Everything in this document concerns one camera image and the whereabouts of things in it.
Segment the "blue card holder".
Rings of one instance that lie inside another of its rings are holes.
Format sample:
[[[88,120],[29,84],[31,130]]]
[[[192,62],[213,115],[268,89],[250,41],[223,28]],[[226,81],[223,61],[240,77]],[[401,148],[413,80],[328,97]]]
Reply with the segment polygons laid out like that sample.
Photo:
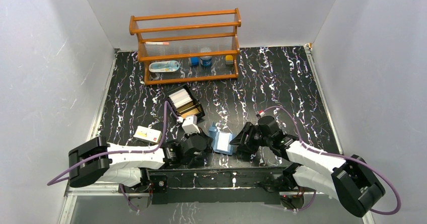
[[[234,135],[230,132],[222,132],[213,122],[208,129],[209,137],[212,138],[211,147],[215,153],[231,156],[234,152],[234,146],[230,144]]]

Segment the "black card tray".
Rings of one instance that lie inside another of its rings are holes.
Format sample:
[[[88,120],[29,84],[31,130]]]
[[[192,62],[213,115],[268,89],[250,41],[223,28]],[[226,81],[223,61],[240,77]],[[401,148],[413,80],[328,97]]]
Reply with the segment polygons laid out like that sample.
[[[197,118],[205,116],[200,101],[193,95],[187,85],[179,86],[167,93],[167,101],[171,105],[173,112],[182,118],[190,115],[194,115]]]

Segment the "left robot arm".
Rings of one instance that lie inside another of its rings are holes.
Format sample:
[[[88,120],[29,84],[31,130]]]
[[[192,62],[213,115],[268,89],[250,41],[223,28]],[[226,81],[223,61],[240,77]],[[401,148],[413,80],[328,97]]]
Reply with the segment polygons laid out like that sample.
[[[68,153],[69,185],[86,187],[98,181],[122,184],[144,192],[150,187],[144,169],[176,169],[203,159],[213,138],[204,132],[188,135],[183,141],[157,146],[124,146],[108,143],[99,136]]]

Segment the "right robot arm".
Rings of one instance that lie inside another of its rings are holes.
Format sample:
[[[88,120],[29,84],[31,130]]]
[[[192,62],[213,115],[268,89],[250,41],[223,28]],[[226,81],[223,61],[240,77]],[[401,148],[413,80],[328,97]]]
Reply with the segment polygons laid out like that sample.
[[[296,191],[306,187],[338,200],[351,214],[363,217],[386,193],[383,185],[364,160],[353,156],[329,156],[327,152],[304,145],[298,137],[284,133],[272,116],[263,116],[257,124],[245,123],[230,142],[239,152],[253,154],[268,147],[276,156],[291,163],[263,188]]]

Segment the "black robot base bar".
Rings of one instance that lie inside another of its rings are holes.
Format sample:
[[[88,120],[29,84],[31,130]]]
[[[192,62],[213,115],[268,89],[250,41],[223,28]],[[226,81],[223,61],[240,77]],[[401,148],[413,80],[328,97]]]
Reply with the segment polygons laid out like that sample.
[[[150,170],[154,184],[153,203],[185,202],[235,203],[261,202],[282,204],[296,198],[291,207],[303,205],[304,187],[284,176],[284,167],[251,167],[228,169]]]

